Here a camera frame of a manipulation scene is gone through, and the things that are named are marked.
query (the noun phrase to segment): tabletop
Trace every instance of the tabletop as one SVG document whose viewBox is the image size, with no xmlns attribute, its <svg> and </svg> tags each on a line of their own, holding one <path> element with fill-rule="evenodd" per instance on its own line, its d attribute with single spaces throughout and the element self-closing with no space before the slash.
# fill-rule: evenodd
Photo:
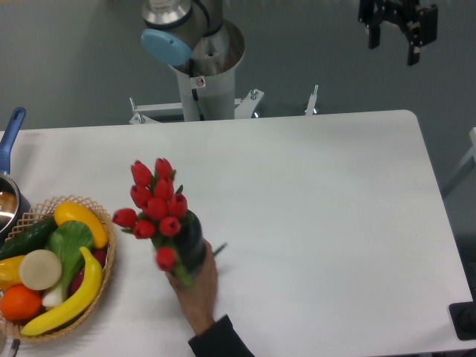
<svg viewBox="0 0 476 357">
<path fill-rule="evenodd" d="M 451 324 L 448 305 L 471 294 L 412 113 L 25 130 L 11 176 L 33 205 L 74 194 L 113 213 L 133 206 L 133 161 L 157 157 L 177 169 L 205 237 L 228 242 L 215 317 L 229 314 L 256 356 L 476 347 Z M 192 356 L 152 245 L 117 234 L 94 314 L 18 356 Z"/>
</svg>

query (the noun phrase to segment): saucepan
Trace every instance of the saucepan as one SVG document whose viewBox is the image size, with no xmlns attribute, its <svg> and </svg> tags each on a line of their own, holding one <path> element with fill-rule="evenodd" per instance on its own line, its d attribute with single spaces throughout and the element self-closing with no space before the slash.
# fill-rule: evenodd
<svg viewBox="0 0 476 357">
<path fill-rule="evenodd" d="M 12 118 L 0 141 L 0 246 L 4 244 L 8 234 L 16 222 L 22 218 L 23 213 L 30 210 L 30 203 L 9 177 L 10 154 L 26 114 L 25 108 L 16 108 L 13 111 Z"/>
</svg>

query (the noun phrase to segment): cucumber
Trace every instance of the cucumber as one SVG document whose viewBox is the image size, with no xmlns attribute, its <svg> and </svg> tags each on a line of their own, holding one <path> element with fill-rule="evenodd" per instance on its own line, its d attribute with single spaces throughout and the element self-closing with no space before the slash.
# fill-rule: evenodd
<svg viewBox="0 0 476 357">
<path fill-rule="evenodd" d="M 54 217 L 48 217 L 33 223 L 25 231 L 17 234 L 0 247 L 0 260 L 28 254 L 36 249 L 45 248 L 51 233 L 58 228 Z"/>
</svg>

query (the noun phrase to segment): human hand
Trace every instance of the human hand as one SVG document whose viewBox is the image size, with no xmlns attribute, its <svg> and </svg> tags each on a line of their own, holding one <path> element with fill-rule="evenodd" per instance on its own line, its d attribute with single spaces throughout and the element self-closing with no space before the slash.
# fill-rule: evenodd
<svg viewBox="0 0 476 357">
<path fill-rule="evenodd" d="M 193 281 L 193 288 L 183 286 L 171 273 L 166 273 L 177 294 L 181 310 L 197 336 L 215 324 L 213 308 L 218 289 L 218 272 L 211 245 L 206 240 L 205 249 L 205 260 Z"/>
</svg>

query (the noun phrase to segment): blue pot handle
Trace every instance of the blue pot handle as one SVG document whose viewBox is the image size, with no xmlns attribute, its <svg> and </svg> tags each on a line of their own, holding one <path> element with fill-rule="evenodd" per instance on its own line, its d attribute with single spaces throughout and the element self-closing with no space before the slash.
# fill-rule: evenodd
<svg viewBox="0 0 476 357">
<path fill-rule="evenodd" d="M 19 107 L 13 110 L 12 118 L 0 141 L 0 173 L 10 173 L 10 154 L 26 114 L 25 108 Z"/>
</svg>

